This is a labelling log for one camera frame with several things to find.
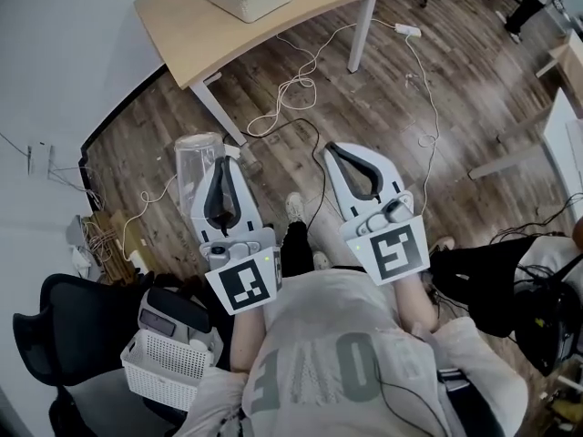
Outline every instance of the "wooden table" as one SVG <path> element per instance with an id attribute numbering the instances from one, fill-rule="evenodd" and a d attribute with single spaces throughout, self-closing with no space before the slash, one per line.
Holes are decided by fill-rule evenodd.
<path id="1" fill-rule="evenodd" d="M 190 87 L 242 146 L 246 139 L 211 94 L 205 80 L 265 40 L 314 16 L 357 0 L 292 0 L 247 24 L 208 0 L 137 0 L 138 15 L 170 73 Z M 362 0 L 348 61 L 358 69 L 376 0 Z"/>
<path id="2" fill-rule="evenodd" d="M 577 120 L 575 110 L 569 103 L 563 89 L 557 91 L 555 101 L 551 107 L 545 108 L 529 120 L 520 123 L 498 136 L 498 141 L 504 142 L 508 138 L 531 129 L 536 123 L 546 121 L 542 141 L 518 152 L 493 160 L 481 167 L 473 168 L 468 175 L 471 179 L 478 179 L 492 173 L 513 167 L 523 160 L 534 156 L 546 156 L 555 169 L 567 197 L 583 192 L 583 169 L 576 156 L 583 151 L 583 141 L 580 137 L 573 138 L 568 132 L 568 124 Z M 575 221 L 583 217 L 583 200 L 570 208 Z"/>

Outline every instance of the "desk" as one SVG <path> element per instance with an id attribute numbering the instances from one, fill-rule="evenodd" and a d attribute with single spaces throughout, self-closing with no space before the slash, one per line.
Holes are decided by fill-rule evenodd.
<path id="1" fill-rule="evenodd" d="M 583 106 L 583 42 L 577 33 L 571 29 L 564 43 L 549 50 L 548 54 L 551 61 L 537 72 L 537 77 L 543 76 L 549 69 L 558 66 L 579 104 Z"/>
<path id="2" fill-rule="evenodd" d="M 142 23 L 182 89 L 190 87 L 242 146 L 246 139 L 211 94 L 205 80 L 267 39 L 338 6 L 357 0 L 292 0 L 247 24 L 208 0 L 137 0 Z M 348 61 L 358 69 L 376 0 L 362 0 Z"/>
<path id="3" fill-rule="evenodd" d="M 493 160 L 481 167 L 474 168 L 469 171 L 469 177 L 471 179 L 478 179 L 512 167 L 527 158 L 544 154 L 560 178 L 567 197 L 575 193 L 583 192 L 583 184 L 581 183 L 581 173 L 583 173 L 583 170 L 578 168 L 578 161 L 575 157 L 577 153 L 575 151 L 581 150 L 583 144 L 571 143 L 571 136 L 568 133 L 567 126 L 569 122 L 576 119 L 577 115 L 573 107 L 569 104 L 563 89 L 560 88 L 557 91 L 557 96 L 551 107 L 544 109 L 540 114 L 534 116 L 527 122 L 513 127 L 510 131 L 498 137 L 498 140 L 502 142 L 509 137 L 524 132 L 525 129 L 531 128 L 534 123 L 546 120 L 541 143 Z M 570 209 L 575 221 L 583 217 L 583 201 L 574 204 Z"/>

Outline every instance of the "wooden floor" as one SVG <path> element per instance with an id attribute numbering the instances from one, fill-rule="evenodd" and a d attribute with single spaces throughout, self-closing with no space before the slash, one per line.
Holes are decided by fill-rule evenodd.
<path id="1" fill-rule="evenodd" d="M 507 147 L 530 145 L 528 136 L 506 146 L 495 138 L 552 100 L 552 86 L 543 86 L 534 72 L 556 43 L 556 30 L 538 15 L 525 27 L 524 43 L 515 45 L 494 13 L 514 6 L 511 0 L 430 0 L 424 10 L 418 0 L 377 0 L 374 17 L 391 24 L 418 25 L 423 31 L 422 38 L 410 42 L 427 72 L 441 130 L 424 214 L 430 241 L 451 234 L 461 246 L 481 245 L 500 229 L 540 220 L 539 208 L 545 214 L 563 201 L 544 158 L 476 182 L 467 176 L 468 169 L 500 157 Z M 315 53 L 336 28 L 356 21 L 357 10 L 357 5 L 347 5 L 284 35 Z M 317 106 L 304 112 L 284 109 L 280 124 L 305 117 L 322 135 L 318 149 L 334 140 L 385 154 L 401 171 L 419 209 L 431 148 L 419 147 L 418 140 L 435 134 L 435 115 L 419 66 L 402 36 L 373 23 L 361 68 L 351 75 L 346 63 L 352 36 L 351 28 L 340 32 L 318 60 L 312 75 L 318 87 Z M 306 61 L 305 54 L 273 38 L 225 66 L 210 90 L 244 129 L 255 117 L 273 110 L 278 84 L 294 76 Z M 290 89 L 289 103 L 308 105 L 311 99 L 307 89 Z M 258 130 L 265 127 L 257 125 Z M 107 209 L 139 213 L 144 206 L 140 192 L 146 190 L 156 198 L 175 174 L 174 141 L 202 131 L 220 131 L 220 127 L 194 95 L 181 91 L 169 73 L 154 82 L 87 151 L 87 166 L 103 181 L 101 185 L 92 177 L 94 187 L 106 196 Z M 322 173 L 311 159 L 315 140 L 310 127 L 296 122 L 266 139 L 250 141 L 251 155 L 258 163 L 245 162 L 245 174 L 264 220 L 274 224 L 280 238 L 288 193 L 304 195 L 308 216 L 320 201 Z M 182 278 L 204 272 L 198 245 L 178 211 L 175 182 L 169 196 L 152 204 L 139 222 L 165 270 Z M 336 232 L 341 223 L 328 185 L 310 238 L 333 263 L 349 264 L 352 255 Z M 568 221 L 560 218 L 552 229 L 568 229 Z M 488 341 L 528 380 L 531 406 L 521 432 L 536 435 L 529 429 L 540 407 L 538 394 L 552 381 L 543 380 L 509 340 Z"/>

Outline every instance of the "power strip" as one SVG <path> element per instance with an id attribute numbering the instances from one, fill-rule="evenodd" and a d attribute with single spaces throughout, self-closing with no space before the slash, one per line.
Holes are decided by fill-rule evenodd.
<path id="1" fill-rule="evenodd" d="M 421 29 L 415 27 L 414 25 L 394 25 L 394 30 L 399 34 L 404 34 L 405 36 L 421 37 Z"/>

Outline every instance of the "shoe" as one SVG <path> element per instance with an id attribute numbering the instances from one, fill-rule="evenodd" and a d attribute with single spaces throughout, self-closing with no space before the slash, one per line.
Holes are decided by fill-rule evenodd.
<path id="1" fill-rule="evenodd" d="M 520 44 L 522 42 L 522 39 L 520 38 L 520 34 L 514 34 L 511 32 L 508 32 L 510 34 L 510 38 L 512 39 L 512 41 L 515 44 Z"/>
<path id="2" fill-rule="evenodd" d="M 331 269 L 332 264 L 330 263 L 328 256 L 321 251 L 316 251 L 313 253 L 313 268 L 314 270 Z"/>
<path id="3" fill-rule="evenodd" d="M 429 249 L 429 255 L 431 256 L 437 251 L 451 251 L 453 248 L 455 248 L 454 237 L 442 237 Z"/>
<path id="4" fill-rule="evenodd" d="M 304 222 L 306 221 L 306 213 L 303 205 L 303 198 L 300 193 L 290 193 L 285 199 L 285 211 L 288 214 L 288 221 Z"/>

